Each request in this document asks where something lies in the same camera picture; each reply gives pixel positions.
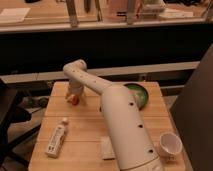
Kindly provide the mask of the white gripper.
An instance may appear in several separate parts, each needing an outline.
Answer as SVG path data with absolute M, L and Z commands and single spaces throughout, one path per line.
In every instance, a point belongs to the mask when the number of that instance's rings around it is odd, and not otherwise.
M 84 86 L 81 83 L 70 80 L 68 84 L 67 92 L 66 92 L 66 99 L 70 101 L 72 96 L 80 97 L 83 91 L 84 91 Z

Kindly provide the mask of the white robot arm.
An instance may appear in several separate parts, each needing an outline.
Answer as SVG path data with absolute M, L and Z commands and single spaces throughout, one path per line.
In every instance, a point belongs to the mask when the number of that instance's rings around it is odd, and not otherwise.
M 136 100 L 126 86 L 89 74 L 83 60 L 65 64 L 63 72 L 100 95 L 101 112 L 120 171 L 165 171 Z

